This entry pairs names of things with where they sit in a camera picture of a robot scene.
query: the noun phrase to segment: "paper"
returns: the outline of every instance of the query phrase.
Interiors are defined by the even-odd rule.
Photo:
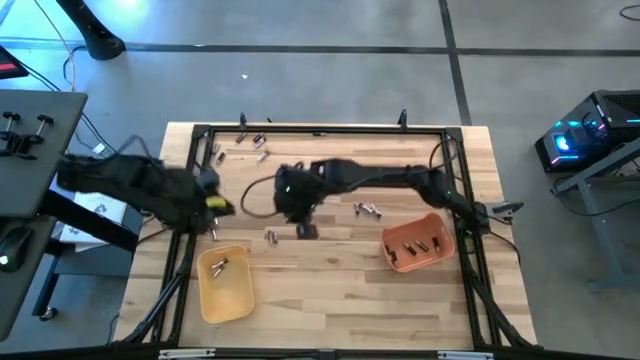
[[[127,204],[100,193],[76,193],[73,202],[100,216],[106,217],[114,223],[122,224]],[[60,235],[60,241],[76,244],[76,251],[84,251],[106,243],[92,235],[80,231],[73,226],[65,225]]]

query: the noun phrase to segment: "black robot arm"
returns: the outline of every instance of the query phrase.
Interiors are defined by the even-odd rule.
[[[276,173],[274,203],[290,223],[298,224],[298,237],[315,238],[311,213],[329,195],[349,193],[360,187],[412,188],[427,204],[448,208],[464,221],[468,230],[488,233],[489,217],[481,203],[472,204],[460,195],[438,169],[424,166],[362,166],[346,159],[282,165]]]

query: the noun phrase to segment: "black metal frame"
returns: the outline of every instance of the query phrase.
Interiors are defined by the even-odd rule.
[[[246,131],[248,132],[272,132],[272,133],[308,133],[310,136],[317,133],[322,134],[413,134],[413,135],[433,135],[438,136],[441,141],[448,141],[454,139],[455,148],[458,154],[458,161],[460,166],[460,172],[462,177],[462,183],[464,185],[464,193],[467,199],[473,201],[473,189],[471,186],[471,178],[469,168],[467,164],[464,139],[462,137],[462,131],[458,127],[417,127],[412,128],[406,126],[406,113],[401,115],[401,119],[398,122],[398,126],[390,125],[389,127],[368,127],[368,126],[314,126],[314,125],[300,125],[300,126],[288,126],[288,125],[249,125]],[[189,147],[189,154],[186,163],[188,169],[194,168],[196,164],[196,157],[198,153],[198,146],[202,137],[206,137],[207,146],[203,154],[203,161],[201,164],[206,166],[212,156],[212,144],[215,138],[215,133],[235,133],[238,132],[237,125],[195,125],[191,136],[191,145]],[[449,146],[442,146],[443,160],[445,163],[445,171],[448,175],[451,184],[455,185],[455,179],[453,176],[453,156],[449,151]],[[461,219],[454,216],[454,223],[456,228],[456,241],[458,245],[459,261],[462,268],[462,280],[465,291],[465,299],[467,303],[467,312],[469,315],[469,326],[471,329],[472,343],[474,351],[476,352],[488,352],[494,355],[495,359],[584,359],[584,360],[596,360],[596,359],[609,359],[616,358],[564,353],[557,351],[544,350],[539,346],[533,346],[522,339],[515,328],[511,326],[506,316],[502,313],[499,306],[493,301],[491,295],[491,287],[488,278],[488,269],[486,259],[484,256],[484,249],[482,247],[482,239],[477,233],[471,234],[472,244],[474,246],[474,252],[476,256],[476,262],[478,272],[476,272],[469,259],[469,251],[466,244],[466,232],[464,230],[464,224]],[[142,344],[142,340],[145,335],[151,329],[151,324],[146,324],[145,330],[139,332],[136,336],[129,336],[124,342],[116,341],[105,346],[86,347],[76,349],[62,349],[52,351],[40,351],[40,352],[25,352],[14,353],[6,355],[11,359],[157,359],[158,354],[163,350],[178,349],[180,331],[182,328],[182,320],[185,310],[185,302],[188,291],[191,265],[193,262],[195,243],[197,234],[190,233],[186,251],[183,259],[182,269],[186,269],[181,275],[181,278],[172,278],[175,269],[175,261],[178,254],[178,248],[180,247],[180,241],[182,234],[173,233],[171,237],[171,243],[169,246],[169,252],[167,254],[167,262],[165,266],[165,276],[163,277],[163,287],[161,290],[162,299],[154,305],[154,316],[157,315],[157,320],[153,321],[154,331],[150,343]],[[166,304],[171,298],[173,292],[178,288],[176,281],[179,281],[179,290],[176,301],[175,313],[171,327],[171,333],[167,337],[167,340],[162,340],[162,325],[164,324],[164,317],[166,311]],[[476,307],[475,295],[478,295],[485,305],[487,310],[487,317],[489,319],[489,333],[491,342],[487,343],[481,333],[480,323],[478,318],[478,310]],[[504,334],[505,338],[511,343],[512,347],[506,347],[501,345],[501,334]],[[438,358],[439,352],[436,350],[351,350],[351,349],[273,349],[273,348],[215,348],[216,358],[286,358],[286,357],[305,357],[314,358],[318,360],[334,360],[341,357],[353,357],[353,358]]]

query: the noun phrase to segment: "blue led light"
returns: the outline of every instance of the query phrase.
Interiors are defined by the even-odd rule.
[[[567,139],[564,136],[556,136],[556,146],[560,151],[569,151],[569,145],[567,144]]]

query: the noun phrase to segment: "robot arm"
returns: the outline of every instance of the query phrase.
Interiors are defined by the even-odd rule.
[[[438,169],[424,166],[362,166],[345,159],[312,162],[308,170],[302,163],[282,165],[276,173],[274,203],[290,223],[298,224],[300,238],[314,238],[311,213],[329,195],[349,193],[359,187],[412,188],[427,204],[448,208],[464,221],[469,230],[488,233],[489,217],[483,204],[472,204],[449,185]]]
[[[99,192],[147,210],[169,228],[202,234],[214,217],[235,213],[218,194],[218,175],[202,169],[199,176],[166,168],[158,159],[115,154],[106,159],[66,155],[58,166],[58,185],[65,190]]]

